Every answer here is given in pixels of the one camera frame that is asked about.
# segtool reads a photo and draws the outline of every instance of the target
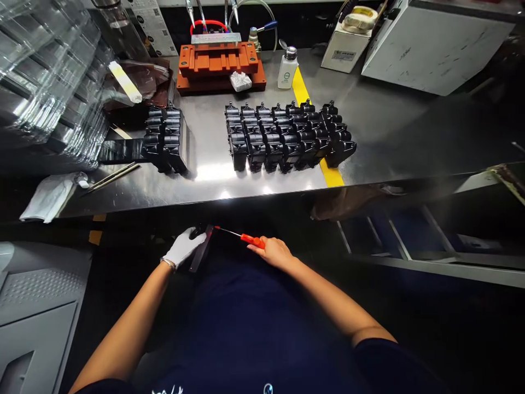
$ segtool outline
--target stainless steel workbench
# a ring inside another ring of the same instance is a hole
[[[282,174],[235,172],[226,138],[224,106],[265,102],[285,105],[293,90],[277,89],[282,52],[263,53],[266,91],[180,97],[190,129],[190,175],[163,175],[151,164],[84,198],[74,195],[60,217],[189,204],[228,198],[300,192],[327,187],[319,166]],[[356,153],[340,165],[345,185],[452,176],[525,158],[511,141],[520,141],[493,113],[467,96],[437,97],[360,76],[320,68],[320,58],[299,51],[300,70],[316,106],[335,100],[349,125]],[[99,180],[120,166],[102,165]]]

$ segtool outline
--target yellow floor tape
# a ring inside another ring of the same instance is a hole
[[[297,71],[295,71],[294,81],[292,82],[291,87],[294,89],[295,101],[297,102],[297,105],[306,102],[306,99],[310,98],[310,95],[306,90],[305,82],[302,80],[301,70],[299,70],[299,68],[297,68]],[[321,160],[320,165],[328,187],[340,187],[345,185],[343,178],[341,177],[341,173],[337,168],[328,168],[325,159]]]
[[[106,221],[106,214],[103,215],[94,215],[93,216],[94,222],[105,222]],[[102,238],[102,231],[101,230],[92,230],[89,232],[89,242],[91,244],[100,245],[100,239]]]

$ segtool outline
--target white box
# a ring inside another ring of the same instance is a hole
[[[343,30],[341,23],[338,23],[324,54],[321,67],[349,73],[354,68],[371,37],[371,30],[363,34],[350,33]]]
[[[425,9],[421,3],[392,4],[399,13],[384,20],[361,74],[446,96],[485,67],[514,24]],[[442,3],[451,7],[455,2]]]

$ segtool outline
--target orange screwdriver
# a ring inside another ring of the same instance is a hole
[[[264,249],[265,246],[266,246],[264,244],[264,241],[261,238],[259,238],[259,237],[252,237],[252,236],[249,236],[248,234],[237,234],[237,233],[234,233],[233,231],[223,229],[220,226],[215,226],[215,228],[217,230],[222,230],[222,231],[226,231],[227,233],[230,233],[230,234],[233,234],[233,235],[237,235],[238,237],[241,237],[241,241],[244,241],[244,242],[247,242],[249,244],[255,245],[256,247],[258,247],[260,249]]]

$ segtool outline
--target person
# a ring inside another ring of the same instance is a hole
[[[177,237],[69,394],[134,392],[128,380],[168,280],[206,238],[191,239],[192,231]],[[262,236],[266,245],[260,249],[241,247],[228,234],[215,237],[187,332],[173,338],[182,349],[148,394],[448,392],[381,324],[280,239]],[[322,323],[311,298],[337,329]]]

